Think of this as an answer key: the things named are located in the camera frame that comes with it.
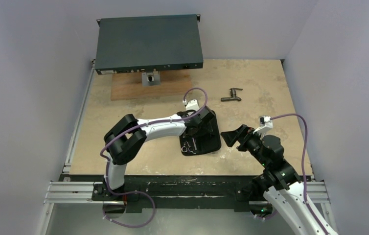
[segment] purple cable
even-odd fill
[[[104,218],[105,218],[105,219],[107,219],[108,221],[113,222],[113,223],[118,224],[118,225],[121,225],[121,226],[126,227],[126,228],[141,228],[141,227],[144,227],[144,226],[146,226],[148,223],[150,223],[150,222],[151,222],[151,220],[153,220],[154,215],[156,214],[156,204],[154,203],[154,200],[151,198],[151,196],[150,196],[150,195],[148,195],[148,194],[147,194],[147,193],[145,193],[145,192],[141,192],[141,191],[131,191],[131,192],[117,193],[117,192],[112,191],[112,190],[111,190],[111,187],[110,187],[109,179],[108,179],[108,172],[109,172],[109,169],[110,169],[110,158],[109,158],[109,157],[107,157],[107,156],[105,156],[105,155],[104,155],[104,152],[105,152],[105,151],[110,147],[110,145],[111,145],[111,144],[113,144],[113,143],[114,143],[114,141],[118,140],[119,138],[121,138],[122,136],[126,135],[127,133],[130,133],[130,132],[132,132],[132,131],[134,131],[134,130],[136,130],[136,129],[139,129],[139,128],[143,127],[143,126],[151,125],[151,124],[155,124],[155,123],[161,123],[161,122],[186,121],[186,120],[188,120],[188,119],[190,119],[190,118],[192,118],[192,117],[194,117],[194,116],[198,115],[198,114],[199,114],[199,113],[200,113],[200,112],[201,112],[201,111],[206,107],[206,104],[208,103],[208,94],[207,94],[207,93],[206,93],[206,91],[205,91],[205,90],[203,90],[202,88],[194,87],[194,88],[192,88],[192,89],[188,90],[188,91],[184,94],[184,96],[183,96],[183,101],[185,101],[185,100],[186,100],[186,96],[187,96],[187,94],[188,94],[190,91],[192,91],[192,90],[201,90],[201,91],[205,94],[205,102],[204,102],[204,104],[202,105],[202,107],[201,107],[199,110],[197,110],[196,112],[192,113],[192,114],[191,114],[190,116],[188,116],[188,117],[184,117],[184,118],[180,118],[180,119],[172,119],[172,120],[170,120],[170,119],[163,119],[163,120],[155,120],[155,121],[151,121],[151,122],[149,122],[149,123],[144,123],[144,124],[141,124],[141,125],[134,126],[134,127],[130,128],[130,129],[128,129],[128,130],[126,130],[126,131],[122,132],[121,134],[119,134],[118,136],[116,136],[114,139],[112,139],[110,142],[108,142],[108,144],[106,144],[106,145],[105,145],[105,147],[104,147],[104,148],[101,150],[101,152],[99,153],[99,155],[100,155],[101,157],[103,157],[103,158],[107,159],[107,165],[106,165],[106,167],[105,167],[105,175],[104,175],[104,178],[106,178],[105,182],[106,182],[106,185],[107,185],[107,189],[108,189],[108,191],[109,191],[112,195],[115,195],[115,196],[123,196],[123,195],[128,195],[128,194],[137,194],[137,193],[138,193],[138,194],[142,194],[142,195],[144,195],[144,196],[148,197],[148,198],[150,199],[150,201],[151,201],[151,204],[153,204],[153,212],[152,212],[152,214],[151,214],[150,218],[149,218],[146,222],[144,222],[144,223],[142,223],[142,224],[139,224],[139,225],[128,225],[128,224],[120,223],[120,222],[118,222],[118,221],[115,221],[115,220],[113,220],[113,219],[109,218],[109,217],[105,214],[105,211],[104,211],[104,209],[103,209],[103,210],[102,210],[102,213],[104,214]]]
[[[283,115],[272,117],[270,119],[271,120],[274,120],[274,119],[288,117],[288,116],[297,116],[304,123],[304,131],[305,131],[305,134],[304,134],[304,148],[302,149],[302,156],[301,156],[301,171],[302,171],[302,180],[303,180],[303,183],[304,183],[304,191],[303,191],[304,202],[307,205],[307,208],[310,211],[310,213],[313,215],[314,219],[317,221],[317,223],[320,225],[320,227],[325,232],[325,234],[328,234],[327,229],[325,228],[325,226],[323,225],[323,223],[321,223],[321,221],[317,218],[317,215],[311,209],[311,206],[308,204],[308,201],[307,201],[307,179],[305,177],[305,169],[304,169],[305,150],[306,150],[306,147],[307,147],[307,137],[308,137],[307,122],[305,122],[305,119],[301,115],[298,115],[298,114],[283,114]]]

